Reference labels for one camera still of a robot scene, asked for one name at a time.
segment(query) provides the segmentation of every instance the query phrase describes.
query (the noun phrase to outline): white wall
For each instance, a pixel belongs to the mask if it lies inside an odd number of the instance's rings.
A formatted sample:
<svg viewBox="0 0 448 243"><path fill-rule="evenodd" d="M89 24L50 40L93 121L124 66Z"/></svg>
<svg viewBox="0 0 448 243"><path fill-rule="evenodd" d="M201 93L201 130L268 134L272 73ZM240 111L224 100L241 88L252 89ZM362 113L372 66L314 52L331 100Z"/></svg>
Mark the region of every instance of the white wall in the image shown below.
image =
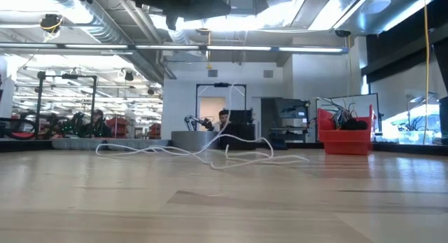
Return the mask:
<svg viewBox="0 0 448 243"><path fill-rule="evenodd" d="M283 97L285 99L294 98L294 73L292 55L283 66Z"/></svg>
<svg viewBox="0 0 448 243"><path fill-rule="evenodd" d="M218 70L218 78L208 78L206 63L171 63L170 68L177 80L165 80L162 112L162 139L171 139L171 132L187 130L183 119L195 115L196 85L198 83L241 83L247 85L247 109L253 109L255 123L260 120L261 97L283 97L283 69L275 63L245 63L242 66L233 63L212 63ZM273 69L274 78L263 78L264 69ZM229 88L209 87L202 97L225 97L229 106ZM232 91L232 109L243 109L244 100L237 91Z"/></svg>
<svg viewBox="0 0 448 243"><path fill-rule="evenodd" d="M183 81L203 81L210 83L228 83L237 81L238 83L281 83L283 74L282 68L277 67L274 62L248 62L239 65L231 62L212 62L212 69L218 70L218 78L207 77L207 62L170 62L169 68ZM263 70L273 70L274 78L263 78Z"/></svg>
<svg viewBox="0 0 448 243"><path fill-rule="evenodd" d="M442 74L435 56L430 63L429 91L438 93L439 98L447 96ZM393 76L383 78L370 84L371 92L378 93L379 111L383 120L407 110L406 95L425 96L426 63L421 63Z"/></svg>

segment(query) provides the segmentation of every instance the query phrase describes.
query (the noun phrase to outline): yellow cable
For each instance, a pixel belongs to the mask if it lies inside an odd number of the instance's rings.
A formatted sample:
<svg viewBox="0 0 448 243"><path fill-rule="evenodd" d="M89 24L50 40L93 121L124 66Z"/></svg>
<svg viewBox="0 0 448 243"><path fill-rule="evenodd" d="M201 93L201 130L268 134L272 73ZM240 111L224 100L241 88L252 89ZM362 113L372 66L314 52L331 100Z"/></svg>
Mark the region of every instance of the yellow cable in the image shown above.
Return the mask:
<svg viewBox="0 0 448 243"><path fill-rule="evenodd" d="M426 101L425 101L425 132L423 133L423 145L426 141L426 129L428 129L428 93L429 93L429 30L428 30L428 7L426 0L424 2L424 17L425 17L425 41L426 41Z"/></svg>

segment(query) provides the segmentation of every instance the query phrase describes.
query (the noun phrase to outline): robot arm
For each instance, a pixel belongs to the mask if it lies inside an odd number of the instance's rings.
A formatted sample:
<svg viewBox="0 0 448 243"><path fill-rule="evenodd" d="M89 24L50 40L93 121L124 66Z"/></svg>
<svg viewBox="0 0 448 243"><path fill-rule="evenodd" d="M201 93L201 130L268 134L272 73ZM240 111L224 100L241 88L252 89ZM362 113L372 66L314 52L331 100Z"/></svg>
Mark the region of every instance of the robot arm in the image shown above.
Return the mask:
<svg viewBox="0 0 448 243"><path fill-rule="evenodd" d="M208 118L201 120L194 116L186 116L183 120L185 121L187 128L190 131L191 131L191 129L196 131L196 123L199 123L201 126L205 127L208 131L214 131L213 124L211 123L211 121Z"/></svg>

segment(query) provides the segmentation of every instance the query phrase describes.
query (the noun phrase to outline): black equipment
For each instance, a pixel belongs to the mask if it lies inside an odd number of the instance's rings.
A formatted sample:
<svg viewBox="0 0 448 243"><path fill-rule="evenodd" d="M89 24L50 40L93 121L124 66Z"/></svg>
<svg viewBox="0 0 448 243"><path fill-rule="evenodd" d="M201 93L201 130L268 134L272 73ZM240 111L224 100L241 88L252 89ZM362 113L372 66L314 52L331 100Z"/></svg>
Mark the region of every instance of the black equipment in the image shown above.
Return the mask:
<svg viewBox="0 0 448 243"><path fill-rule="evenodd" d="M84 137L85 130L83 129L83 118L84 113L75 113L71 120L62 123L61 134L64 136L71 134L78 137Z"/></svg>
<svg viewBox="0 0 448 243"><path fill-rule="evenodd" d="M17 130L17 126L20 127L23 124L30 124L31 129L29 132L21 132ZM37 124L25 119L13 119L13 118L0 118L0 138L7 136L19 141L34 139L36 134L34 130L37 129Z"/></svg>
<svg viewBox="0 0 448 243"><path fill-rule="evenodd" d="M191 130L197 131L197 123L199 123L201 126L205 127L208 131L214 130L213 124L211 123L211 121L208 118L201 120L194 116L186 116L183 119L183 121L185 121L188 131L191 131Z"/></svg>
<svg viewBox="0 0 448 243"><path fill-rule="evenodd" d="M81 0L92 3L93 0ZM177 18L185 21L201 20L224 16L230 13L231 7L223 0L131 0L135 1L136 7L141 8L143 4L162 9L167 16L167 26L176 30Z"/></svg>
<svg viewBox="0 0 448 243"><path fill-rule="evenodd" d="M230 134L241 139L253 141L255 139L255 125L254 124L234 124L229 123L222 134ZM219 138L219 146L225 149L229 146L229 150L255 150L257 149L256 142L240 141L233 137Z"/></svg>
<svg viewBox="0 0 448 243"><path fill-rule="evenodd" d="M252 109L251 110L230 110L230 122L237 124L252 124Z"/></svg>
<svg viewBox="0 0 448 243"><path fill-rule="evenodd" d="M448 97L439 99L440 104L440 130L442 131L442 144L448 145Z"/></svg>
<svg viewBox="0 0 448 243"><path fill-rule="evenodd" d="M92 132L92 136L95 137L112 137L112 130L106 125L105 118L98 118L97 122L93 124L93 128L91 129L91 123L82 126L82 136L90 136L90 132Z"/></svg>
<svg viewBox="0 0 448 243"><path fill-rule="evenodd" d="M308 118L309 100L276 99L280 118Z"/></svg>

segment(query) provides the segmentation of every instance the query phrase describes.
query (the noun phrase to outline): wooden floor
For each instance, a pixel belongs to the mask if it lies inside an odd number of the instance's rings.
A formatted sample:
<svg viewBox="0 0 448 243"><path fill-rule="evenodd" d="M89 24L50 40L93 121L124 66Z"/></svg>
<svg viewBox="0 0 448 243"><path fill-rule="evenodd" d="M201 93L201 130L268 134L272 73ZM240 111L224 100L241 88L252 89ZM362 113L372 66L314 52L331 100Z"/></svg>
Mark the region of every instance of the wooden floor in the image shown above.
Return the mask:
<svg viewBox="0 0 448 243"><path fill-rule="evenodd" d="M0 242L448 242L448 158L284 153L310 162L0 153Z"/></svg>

